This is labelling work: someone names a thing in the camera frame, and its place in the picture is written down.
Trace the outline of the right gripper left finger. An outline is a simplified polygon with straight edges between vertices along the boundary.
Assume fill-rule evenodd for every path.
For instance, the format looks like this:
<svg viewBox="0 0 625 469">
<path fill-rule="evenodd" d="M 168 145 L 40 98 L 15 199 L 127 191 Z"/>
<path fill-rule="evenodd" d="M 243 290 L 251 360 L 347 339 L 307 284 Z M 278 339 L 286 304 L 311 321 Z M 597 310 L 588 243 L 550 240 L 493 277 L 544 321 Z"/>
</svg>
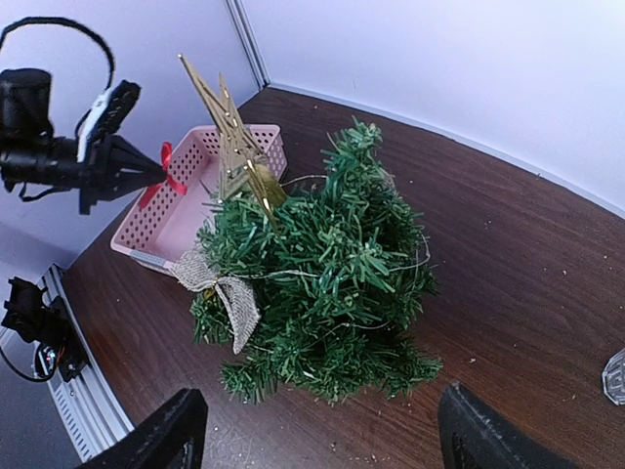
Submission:
<svg viewBox="0 0 625 469">
<path fill-rule="evenodd" d="M 182 389 L 125 438 L 90 460 L 92 468 L 200 468 L 208 406 Z"/>
</svg>

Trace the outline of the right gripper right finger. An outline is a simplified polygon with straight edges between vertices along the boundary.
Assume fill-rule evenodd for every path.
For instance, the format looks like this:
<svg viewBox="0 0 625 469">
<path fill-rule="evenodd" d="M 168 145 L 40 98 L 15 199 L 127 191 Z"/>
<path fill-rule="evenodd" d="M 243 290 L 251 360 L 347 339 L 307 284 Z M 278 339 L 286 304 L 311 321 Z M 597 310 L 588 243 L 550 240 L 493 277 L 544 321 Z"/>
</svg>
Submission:
<svg viewBox="0 0 625 469">
<path fill-rule="evenodd" d="M 437 409 L 446 468 L 573 468 L 531 440 L 460 382 L 443 392 Z"/>
</svg>

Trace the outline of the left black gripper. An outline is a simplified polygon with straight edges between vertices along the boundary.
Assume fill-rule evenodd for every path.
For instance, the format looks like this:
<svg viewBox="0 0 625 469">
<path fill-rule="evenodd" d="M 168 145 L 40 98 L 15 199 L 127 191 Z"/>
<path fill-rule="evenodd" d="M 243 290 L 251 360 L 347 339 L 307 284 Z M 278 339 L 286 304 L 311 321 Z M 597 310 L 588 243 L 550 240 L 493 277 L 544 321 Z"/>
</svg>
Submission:
<svg viewBox="0 0 625 469">
<path fill-rule="evenodd" d="M 79 214 L 90 215 L 99 201 L 113 201 L 166 179 L 162 165 L 118 135 L 104 137 L 89 147 L 79 188 Z"/>
</svg>

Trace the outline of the red bow ornament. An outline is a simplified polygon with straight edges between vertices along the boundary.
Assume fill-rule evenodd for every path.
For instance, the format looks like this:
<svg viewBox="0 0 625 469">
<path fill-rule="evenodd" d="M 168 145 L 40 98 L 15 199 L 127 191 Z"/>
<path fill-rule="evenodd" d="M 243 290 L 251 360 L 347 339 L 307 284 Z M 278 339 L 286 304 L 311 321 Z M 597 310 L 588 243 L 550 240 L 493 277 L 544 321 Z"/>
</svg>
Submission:
<svg viewBox="0 0 625 469">
<path fill-rule="evenodd" d="M 148 187 L 139 200 L 141 210 L 145 210 L 152 200 L 159 194 L 162 187 L 170 187 L 176 194 L 185 196 L 188 193 L 188 187 L 176 180 L 170 174 L 170 166 L 173 160 L 173 146 L 169 142 L 165 142 L 161 148 L 161 166 L 165 172 L 165 180 L 162 183 Z"/>
</svg>

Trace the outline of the gold star ornament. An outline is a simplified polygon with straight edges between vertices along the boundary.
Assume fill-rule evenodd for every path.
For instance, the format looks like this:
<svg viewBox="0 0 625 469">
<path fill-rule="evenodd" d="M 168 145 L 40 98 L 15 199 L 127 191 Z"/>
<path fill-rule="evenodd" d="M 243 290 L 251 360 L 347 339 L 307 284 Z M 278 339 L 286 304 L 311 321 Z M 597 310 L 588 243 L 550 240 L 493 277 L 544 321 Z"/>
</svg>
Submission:
<svg viewBox="0 0 625 469">
<path fill-rule="evenodd" d="M 219 76 L 220 90 L 216 92 L 185 55 L 179 54 L 178 58 L 220 134 L 217 202 L 224 204 L 249 189 L 272 228 L 277 230 L 274 210 L 286 201 L 287 195 L 267 166 L 267 153 L 245 127 L 225 78 Z"/>
</svg>

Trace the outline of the burlap bow ornament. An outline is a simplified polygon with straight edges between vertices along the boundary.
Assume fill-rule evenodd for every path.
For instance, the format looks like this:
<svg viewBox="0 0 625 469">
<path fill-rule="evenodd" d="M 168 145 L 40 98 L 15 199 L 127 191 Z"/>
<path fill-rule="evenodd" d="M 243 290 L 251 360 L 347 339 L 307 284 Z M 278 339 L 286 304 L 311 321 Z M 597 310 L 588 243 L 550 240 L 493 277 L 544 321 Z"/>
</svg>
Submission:
<svg viewBox="0 0 625 469">
<path fill-rule="evenodd" d="M 169 272 L 191 292 L 213 290 L 226 308 L 233 334 L 232 350 L 238 355 L 261 320 L 253 287 L 241 277 L 224 276 L 207 261 L 198 245 L 187 250 Z"/>
</svg>

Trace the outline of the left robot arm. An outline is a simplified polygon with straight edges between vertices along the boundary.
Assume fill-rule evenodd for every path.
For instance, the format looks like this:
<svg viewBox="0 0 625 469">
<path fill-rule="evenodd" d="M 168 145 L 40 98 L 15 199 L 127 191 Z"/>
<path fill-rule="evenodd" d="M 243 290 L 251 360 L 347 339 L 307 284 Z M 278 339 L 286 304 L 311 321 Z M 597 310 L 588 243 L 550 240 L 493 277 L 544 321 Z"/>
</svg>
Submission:
<svg viewBox="0 0 625 469">
<path fill-rule="evenodd" d="M 3 38 L 29 25 L 77 30 L 104 52 L 108 74 L 103 91 L 79 119 L 71 138 L 58 137 L 49 118 L 50 72 L 40 68 L 1 73 L 1 181 L 18 189 L 23 202 L 76 190 L 78 211 L 88 216 L 100 201 L 165 182 L 167 171 L 131 145 L 118 130 L 139 99 L 141 88 L 113 82 L 115 59 L 104 39 L 86 25 L 62 17 L 26 17 L 7 25 Z"/>
</svg>

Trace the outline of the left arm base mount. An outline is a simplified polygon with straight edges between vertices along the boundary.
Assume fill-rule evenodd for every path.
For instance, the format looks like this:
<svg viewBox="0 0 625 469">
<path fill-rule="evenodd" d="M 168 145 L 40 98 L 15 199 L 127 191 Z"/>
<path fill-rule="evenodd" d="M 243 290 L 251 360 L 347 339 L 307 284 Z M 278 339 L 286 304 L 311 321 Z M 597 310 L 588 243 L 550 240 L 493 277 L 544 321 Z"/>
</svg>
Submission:
<svg viewBox="0 0 625 469">
<path fill-rule="evenodd" d="M 20 371 L 9 358 L 1 358 L 21 379 L 31 383 L 46 383 L 59 374 L 64 382 L 76 378 L 89 363 L 87 353 L 61 296 L 48 304 L 44 302 L 47 288 L 19 277 L 8 280 L 9 299 L 4 302 L 6 314 L 1 325 L 18 334 L 25 343 L 36 342 L 33 374 Z"/>
</svg>

